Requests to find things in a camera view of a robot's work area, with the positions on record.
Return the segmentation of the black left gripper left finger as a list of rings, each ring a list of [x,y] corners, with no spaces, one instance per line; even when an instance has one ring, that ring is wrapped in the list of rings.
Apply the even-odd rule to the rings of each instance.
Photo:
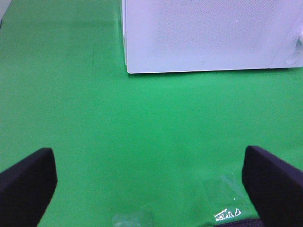
[[[0,174],[0,225],[36,227],[57,186],[51,148],[41,148]]]

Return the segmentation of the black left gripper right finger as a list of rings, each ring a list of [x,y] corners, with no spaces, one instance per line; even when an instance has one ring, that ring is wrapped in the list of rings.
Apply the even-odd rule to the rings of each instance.
[[[258,146],[245,150],[242,183],[266,227],[303,225],[303,173]]]

